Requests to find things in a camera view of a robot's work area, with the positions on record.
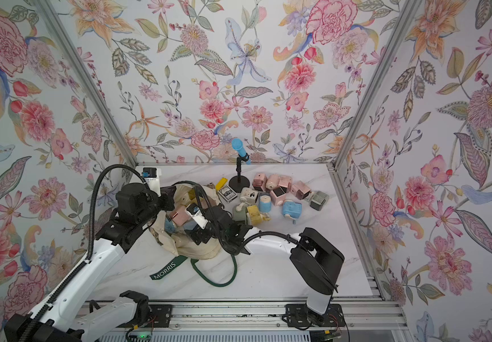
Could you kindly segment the dark green pencil sharpener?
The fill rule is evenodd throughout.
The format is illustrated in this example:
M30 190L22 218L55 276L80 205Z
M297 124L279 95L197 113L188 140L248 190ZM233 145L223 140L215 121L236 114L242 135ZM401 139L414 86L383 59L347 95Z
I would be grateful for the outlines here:
M322 208L328 203L330 197L323 191L315 191L309 199L309 204L312 209L321 211Z

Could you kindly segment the light green pencil sharpener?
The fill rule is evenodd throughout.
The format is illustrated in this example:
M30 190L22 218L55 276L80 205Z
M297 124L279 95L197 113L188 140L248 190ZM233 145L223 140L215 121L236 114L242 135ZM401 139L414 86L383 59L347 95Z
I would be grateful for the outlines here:
M241 224L247 224L247 204L241 202L233 208L233 220Z

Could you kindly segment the blue pencil sharpener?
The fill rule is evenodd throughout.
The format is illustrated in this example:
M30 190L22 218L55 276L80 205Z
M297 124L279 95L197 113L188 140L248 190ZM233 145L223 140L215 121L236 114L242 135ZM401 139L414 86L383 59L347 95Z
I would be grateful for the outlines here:
M282 216L291 220L293 225L297 223L302 215L302 204L292 200L286 200L282 204Z
M273 206L272 198L267 192L260 193L258 198L258 209L263 214L269 214Z

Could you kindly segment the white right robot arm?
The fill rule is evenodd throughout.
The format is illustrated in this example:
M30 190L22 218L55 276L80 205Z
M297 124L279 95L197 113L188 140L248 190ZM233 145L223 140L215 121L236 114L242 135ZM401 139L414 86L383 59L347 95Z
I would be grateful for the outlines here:
M267 252L276 249L290 255L290 261L310 288L303 306L304 319L293 319L290 313L283 316L289 326L307 330L310 326L323 327L327 321L339 325L337 316L342 312L331 307L337 292L337 279L345 261L343 253L317 230L307 227L297 238L280 232L260 231L251 225L232 221L230 213L220 205L199 207L191 212L194 220L203 219L200 231L232 257L251 255L254 249Z

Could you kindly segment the yellow pencil sharpener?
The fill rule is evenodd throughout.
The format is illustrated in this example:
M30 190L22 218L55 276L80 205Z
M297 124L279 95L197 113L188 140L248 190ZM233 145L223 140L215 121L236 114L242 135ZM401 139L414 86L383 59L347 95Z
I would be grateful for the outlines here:
M271 220L270 215L267 213L260 212L256 205L251 205L247 207L247 221L249 225L253 227L258 227L264 222L269 222Z

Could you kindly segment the cream canvas tote bag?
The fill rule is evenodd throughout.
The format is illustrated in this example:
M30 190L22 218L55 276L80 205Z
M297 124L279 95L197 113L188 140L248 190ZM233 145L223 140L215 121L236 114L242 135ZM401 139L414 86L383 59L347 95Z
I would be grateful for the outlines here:
M210 186L199 185L193 181L180 181L175 184L177 187L174 196L177 209L183 205L189 211L191 219L193 215L208 214L211 209L223 209L222 202L217 198L217 192ZM215 258L223 250L217 239L211 239L207 244L195 244L188 236L190 221L183 226L177 227L170 220L171 212L166 214L160 213L154 220L153 226L148 231L153 235L156 242L167 252L170 252L174 259L165 266L160 272L151 276L153 280L161 280L176 267L180 266L186 259L190 261L193 271L209 285L216 288L225 288L230 286L236 279L238 265L235 256L231 256L233 263L233 273L229 280L223 283L217 283L204 275L197 266L200 260L209 260Z

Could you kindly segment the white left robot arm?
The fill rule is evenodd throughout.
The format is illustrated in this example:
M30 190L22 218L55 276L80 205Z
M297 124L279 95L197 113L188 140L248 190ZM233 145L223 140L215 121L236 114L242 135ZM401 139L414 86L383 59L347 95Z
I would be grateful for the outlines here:
M91 203L86 255L29 313L16 313L9 319L4 327L8 341L96 341L123 324L141 326L153 316L149 298L132 290L82 318L77 316L93 290L159 213L174 208L172 196L160 187L159 169L145 167L138 172L127 165L111 165L102 175L118 168L130 170L140 181L121 188L116 209L100 229L95 227L96 203Z

